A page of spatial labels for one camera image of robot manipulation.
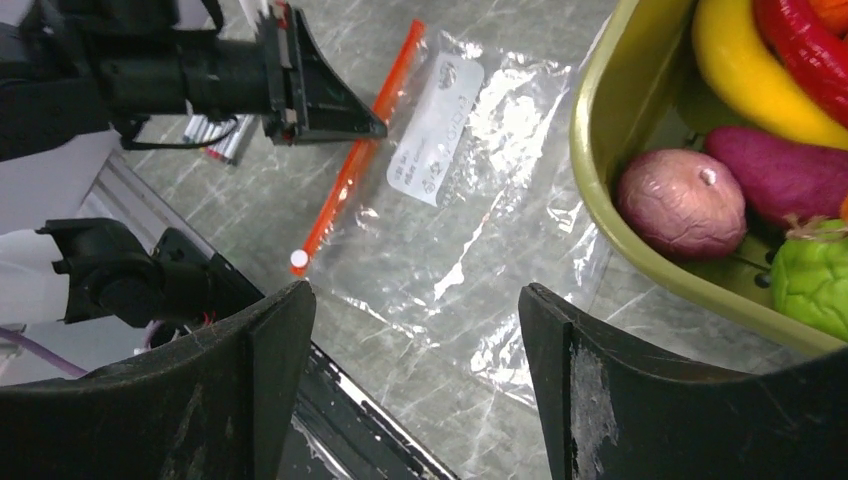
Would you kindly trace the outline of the clear zip top bag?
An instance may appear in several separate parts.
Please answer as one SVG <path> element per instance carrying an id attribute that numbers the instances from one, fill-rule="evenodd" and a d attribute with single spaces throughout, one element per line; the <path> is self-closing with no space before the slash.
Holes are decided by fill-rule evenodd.
<path id="1" fill-rule="evenodd" d="M 570 162 L 575 70 L 436 29 L 411 54 L 306 277 L 533 404 L 520 289 L 587 308 L 609 257 Z"/>

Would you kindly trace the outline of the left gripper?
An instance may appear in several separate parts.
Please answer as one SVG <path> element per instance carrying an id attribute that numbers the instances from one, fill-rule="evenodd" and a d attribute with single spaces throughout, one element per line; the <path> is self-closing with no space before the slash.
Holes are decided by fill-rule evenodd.
<path id="1" fill-rule="evenodd" d="M 183 29 L 173 1 L 33 1 L 1 25 L 1 157 L 115 130 L 128 150 L 154 115 L 262 118 L 276 145 L 382 139 L 387 125 L 336 74 L 299 8 L 255 1 L 255 36 Z"/>

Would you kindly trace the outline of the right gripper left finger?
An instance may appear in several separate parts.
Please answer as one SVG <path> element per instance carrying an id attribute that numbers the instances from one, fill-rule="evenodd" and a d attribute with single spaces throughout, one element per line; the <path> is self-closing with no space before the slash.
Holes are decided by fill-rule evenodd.
<path id="1" fill-rule="evenodd" d="M 315 311 L 298 281 L 82 378 L 4 387 L 2 477 L 275 478 Z"/>

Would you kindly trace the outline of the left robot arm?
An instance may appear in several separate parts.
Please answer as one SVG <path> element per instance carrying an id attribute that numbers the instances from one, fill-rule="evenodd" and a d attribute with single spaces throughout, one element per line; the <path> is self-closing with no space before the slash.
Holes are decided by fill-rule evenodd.
<path id="1" fill-rule="evenodd" d="M 114 130 L 123 148 L 154 115 L 196 113 L 233 135 L 261 118 L 277 145 L 382 139 L 387 127 L 320 52 L 304 12 L 264 1 L 252 40 L 220 37 L 221 6 L 205 3 L 213 27 L 183 30 L 173 1 L 34 1 L 1 27 L 1 158 L 17 160 Z M 50 220 L 24 233 L 49 255 L 29 279 L 4 291 L 16 323 L 76 323 L 114 316 L 142 328 L 192 324 L 235 312 L 233 286 L 205 265 L 150 256 L 121 222 Z"/>

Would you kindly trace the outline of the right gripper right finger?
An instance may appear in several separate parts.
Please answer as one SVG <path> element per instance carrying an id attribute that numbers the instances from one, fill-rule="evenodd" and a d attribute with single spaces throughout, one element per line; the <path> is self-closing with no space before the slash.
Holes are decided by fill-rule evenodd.
<path id="1" fill-rule="evenodd" d="M 697 362 L 546 287 L 518 313 L 555 479 L 843 479 L 847 353 L 767 374 Z"/>

